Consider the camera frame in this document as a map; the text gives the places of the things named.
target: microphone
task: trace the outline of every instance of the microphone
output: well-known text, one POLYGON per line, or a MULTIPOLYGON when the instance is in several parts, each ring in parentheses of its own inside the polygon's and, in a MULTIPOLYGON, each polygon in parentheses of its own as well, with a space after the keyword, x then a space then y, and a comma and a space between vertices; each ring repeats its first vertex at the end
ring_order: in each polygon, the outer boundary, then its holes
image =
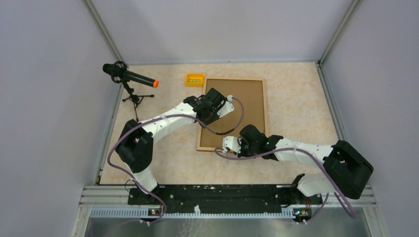
POLYGON ((109 74, 112 77, 112 81, 115 83, 121 83, 122 81, 135 81, 147 86, 157 88, 159 86, 159 81, 148 78, 146 76, 130 72, 126 69, 126 64, 124 62, 118 61, 114 64, 104 64, 102 70, 109 74))

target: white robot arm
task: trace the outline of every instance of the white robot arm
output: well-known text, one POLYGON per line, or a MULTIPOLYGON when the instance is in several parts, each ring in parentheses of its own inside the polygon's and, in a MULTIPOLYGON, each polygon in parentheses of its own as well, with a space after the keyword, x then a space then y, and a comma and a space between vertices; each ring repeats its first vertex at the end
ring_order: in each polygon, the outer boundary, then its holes
MULTIPOLYGON (((116 148, 121 160, 133 173, 135 179, 148 191, 157 186, 157 181, 149 167, 153 156, 153 145, 164 136, 179 128, 194 123, 191 117, 201 120, 208 125, 226 114, 234 111, 233 97, 224 97, 214 88, 200 97, 190 96, 173 109, 156 116, 159 121, 144 125, 125 138, 116 148), (170 117, 171 115, 186 115, 188 117, 170 117)), ((132 128, 152 119, 136 122, 130 120, 125 124, 121 137, 132 128)))
MULTIPOLYGON (((294 161, 314 167, 322 165, 348 198, 359 199, 374 170, 371 164, 346 141, 339 140, 335 145, 311 145, 278 135, 267 138, 253 125, 244 127, 240 135, 240 138, 224 137, 222 151, 224 153, 233 151, 239 158, 262 156, 264 159, 294 161), (311 154, 317 162, 300 150, 311 154)), ((293 184, 297 185, 298 190, 306 197, 336 192, 323 172, 300 174, 293 184)))

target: yellow container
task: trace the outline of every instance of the yellow container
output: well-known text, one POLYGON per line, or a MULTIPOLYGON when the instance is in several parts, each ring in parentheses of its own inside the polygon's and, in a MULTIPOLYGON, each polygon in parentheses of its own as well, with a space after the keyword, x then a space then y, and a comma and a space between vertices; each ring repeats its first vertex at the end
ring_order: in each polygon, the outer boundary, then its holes
POLYGON ((204 74, 186 74, 186 86, 203 87, 205 76, 204 74))

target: white wall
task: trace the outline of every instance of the white wall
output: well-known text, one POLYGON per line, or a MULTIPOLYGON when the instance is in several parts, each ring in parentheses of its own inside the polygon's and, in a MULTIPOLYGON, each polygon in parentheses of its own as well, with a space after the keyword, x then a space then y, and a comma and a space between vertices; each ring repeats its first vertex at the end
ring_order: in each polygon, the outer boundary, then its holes
POLYGON ((70 234, 117 86, 81 0, 0 3, 0 236, 70 234))
POLYGON ((392 236, 418 236, 419 1, 366 0, 325 65, 392 236))
POLYGON ((351 0, 94 0, 129 64, 315 61, 351 0))

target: table surface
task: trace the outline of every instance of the table surface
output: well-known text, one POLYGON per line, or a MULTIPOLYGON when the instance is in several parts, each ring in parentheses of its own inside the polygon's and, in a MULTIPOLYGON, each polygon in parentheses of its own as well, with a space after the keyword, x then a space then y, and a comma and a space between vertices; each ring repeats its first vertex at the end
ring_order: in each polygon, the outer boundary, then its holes
MULTIPOLYGON (((140 120, 153 118, 183 101, 202 94, 201 87, 186 87, 187 73, 204 74, 206 78, 265 78, 269 131, 291 140, 311 144, 334 144, 335 127, 314 62, 304 63, 238 63, 180 64, 131 66, 130 71, 158 79, 158 88, 130 83, 136 94, 154 94, 138 107, 140 120)), ((127 97, 124 90, 122 98, 127 97)), ((133 104, 121 102, 110 141, 117 142, 125 123, 135 119, 133 104)), ((288 161, 261 158, 234 161, 212 152, 197 152, 198 125, 191 124, 164 137, 154 145, 150 164, 160 184, 285 184, 301 173, 319 169, 288 161)), ((117 154, 111 161, 125 167, 117 154)), ((103 167, 101 184, 124 184, 128 175, 103 167)))

